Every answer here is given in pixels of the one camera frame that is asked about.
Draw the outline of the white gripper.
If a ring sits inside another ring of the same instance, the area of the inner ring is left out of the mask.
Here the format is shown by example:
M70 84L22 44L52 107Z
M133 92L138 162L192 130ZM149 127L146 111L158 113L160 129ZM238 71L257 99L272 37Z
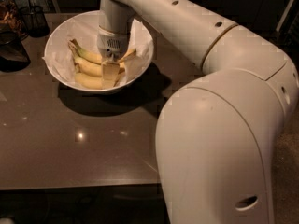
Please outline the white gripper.
M118 60L124 56L128 50L129 31L127 26L116 31L111 31L103 27L98 28L97 47L104 58ZM102 63L102 84L104 89L113 88L118 74L120 65L112 61Z

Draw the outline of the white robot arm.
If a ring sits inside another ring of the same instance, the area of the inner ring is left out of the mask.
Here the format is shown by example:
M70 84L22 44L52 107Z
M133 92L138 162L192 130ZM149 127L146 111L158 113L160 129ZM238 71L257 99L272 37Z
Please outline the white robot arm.
M275 224L273 146L298 101L298 73L273 44L188 0L119 4L184 54L202 77L176 91L157 121L156 158L171 224Z

